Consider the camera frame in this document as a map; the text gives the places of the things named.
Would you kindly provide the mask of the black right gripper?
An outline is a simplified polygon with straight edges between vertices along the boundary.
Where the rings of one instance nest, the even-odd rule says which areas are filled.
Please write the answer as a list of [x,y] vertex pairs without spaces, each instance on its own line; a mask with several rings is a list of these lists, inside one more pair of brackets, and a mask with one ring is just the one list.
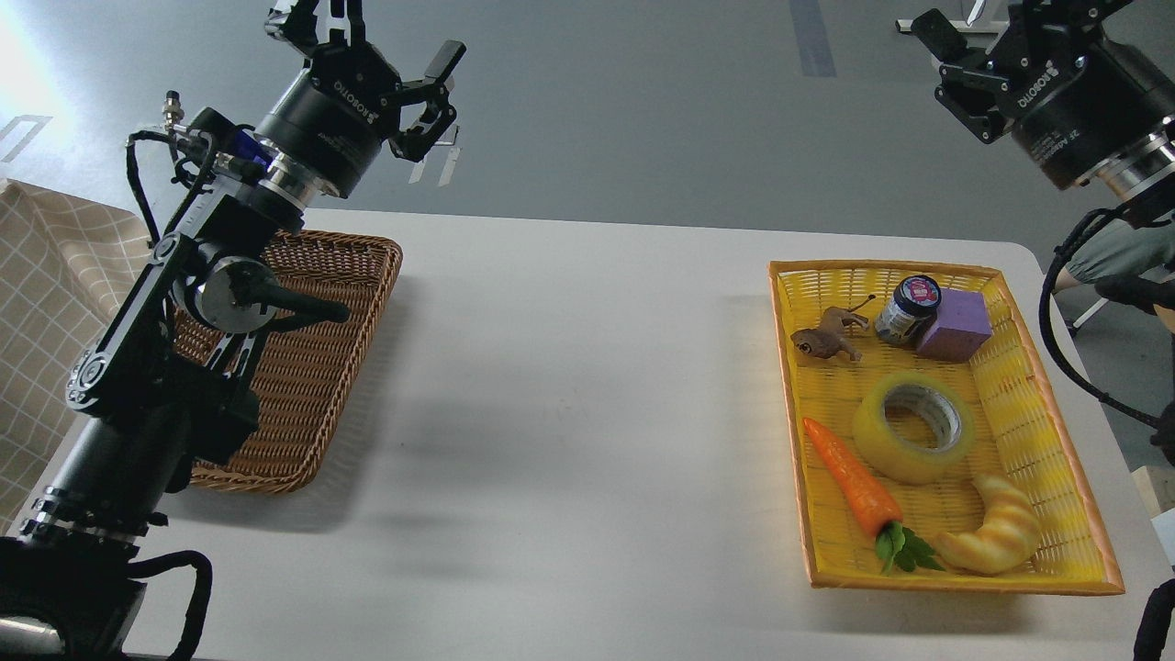
[[974,8],[967,29],[936,8],[909,22],[929,50],[935,99],[975,139],[1003,135],[1058,189],[1092,178],[1171,117],[1171,77],[1104,38],[1132,1],[1010,1]]

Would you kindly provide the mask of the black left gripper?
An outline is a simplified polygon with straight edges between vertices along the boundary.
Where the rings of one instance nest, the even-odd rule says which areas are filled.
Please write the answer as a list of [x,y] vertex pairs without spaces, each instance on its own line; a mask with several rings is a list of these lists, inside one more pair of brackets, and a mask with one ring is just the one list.
[[[306,67],[257,126],[262,139],[327,181],[329,196],[348,198],[387,142],[392,155],[422,162],[454,124],[450,80],[466,45],[445,41],[423,79],[400,80],[381,50],[365,43],[364,4],[276,1],[264,32],[298,50]],[[422,106],[400,128],[400,108]]]

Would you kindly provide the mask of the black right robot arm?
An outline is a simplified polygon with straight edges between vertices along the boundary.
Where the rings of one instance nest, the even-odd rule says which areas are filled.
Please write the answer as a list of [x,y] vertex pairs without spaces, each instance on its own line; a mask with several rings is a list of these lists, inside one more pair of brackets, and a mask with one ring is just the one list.
[[1124,405],[1061,355],[1048,309],[1062,279],[1171,324],[1171,79],[1103,22],[1122,1],[1010,1],[988,46],[969,45],[936,9],[908,23],[936,62],[935,97],[975,139],[1015,139],[1061,191],[1099,180],[1117,198],[1080,220],[1046,269],[1039,322],[1046,351],[1085,392],[1153,430],[1171,459],[1171,407],[1159,417]]

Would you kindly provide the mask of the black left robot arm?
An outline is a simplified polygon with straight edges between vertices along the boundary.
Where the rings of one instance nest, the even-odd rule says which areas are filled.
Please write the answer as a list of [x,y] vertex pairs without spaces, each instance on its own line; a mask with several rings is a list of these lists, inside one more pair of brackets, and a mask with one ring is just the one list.
[[87,417],[16,535],[4,537],[4,659],[122,660],[148,576],[188,567],[195,581],[173,660],[195,656],[213,568],[197,551],[141,560],[137,542],[193,463],[226,464],[258,427],[251,378],[271,333],[343,323],[347,306],[281,286],[262,252],[298,232],[318,194],[345,198],[383,147],[423,162],[457,117],[444,42],[407,81],[365,38],[358,1],[280,1],[269,38],[303,65],[258,126],[212,108],[184,119],[176,92],[161,129],[130,134],[130,193],[152,255],[129,296],[63,385]]

